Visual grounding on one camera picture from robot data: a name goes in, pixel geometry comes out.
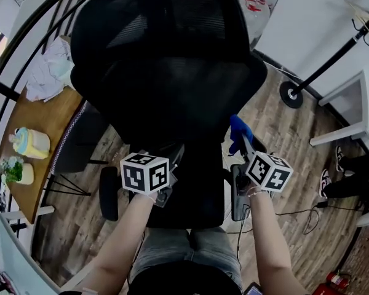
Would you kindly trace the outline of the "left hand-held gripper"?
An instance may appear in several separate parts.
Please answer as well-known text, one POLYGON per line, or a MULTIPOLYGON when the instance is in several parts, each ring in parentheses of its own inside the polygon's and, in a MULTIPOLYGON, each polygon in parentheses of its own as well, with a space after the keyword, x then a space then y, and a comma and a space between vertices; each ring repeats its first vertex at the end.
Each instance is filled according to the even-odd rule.
POLYGON ((120 161, 122 187, 143 195, 157 194, 155 205, 165 207, 177 178, 173 175, 185 152, 183 143, 172 146, 170 158, 131 153, 120 161))

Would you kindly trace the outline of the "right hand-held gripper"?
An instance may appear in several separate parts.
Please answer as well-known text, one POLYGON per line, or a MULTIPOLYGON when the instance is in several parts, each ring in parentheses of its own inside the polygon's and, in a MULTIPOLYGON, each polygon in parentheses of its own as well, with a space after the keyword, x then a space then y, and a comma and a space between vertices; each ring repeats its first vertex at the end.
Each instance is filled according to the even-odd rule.
POLYGON ((255 151, 244 133, 241 133, 239 144, 241 156, 248 160, 239 166, 239 173, 234 177, 238 191, 243 192, 250 184, 262 191, 282 192, 293 174, 289 163, 283 158, 255 151))

